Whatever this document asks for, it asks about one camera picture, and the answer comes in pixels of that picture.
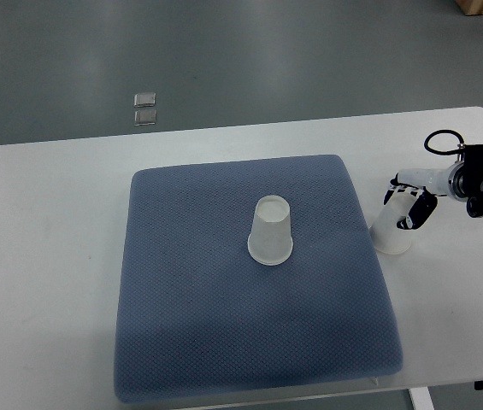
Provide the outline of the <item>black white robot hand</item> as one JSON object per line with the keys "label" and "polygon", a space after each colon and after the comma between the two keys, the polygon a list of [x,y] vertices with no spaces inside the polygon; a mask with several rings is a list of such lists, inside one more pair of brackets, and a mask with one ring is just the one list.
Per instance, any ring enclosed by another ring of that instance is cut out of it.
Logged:
{"label": "black white robot hand", "polygon": [[408,200],[408,208],[400,210],[395,222],[399,230],[420,229],[438,206],[440,196],[454,197],[448,169],[411,168],[399,171],[390,181],[383,203],[393,199]]}

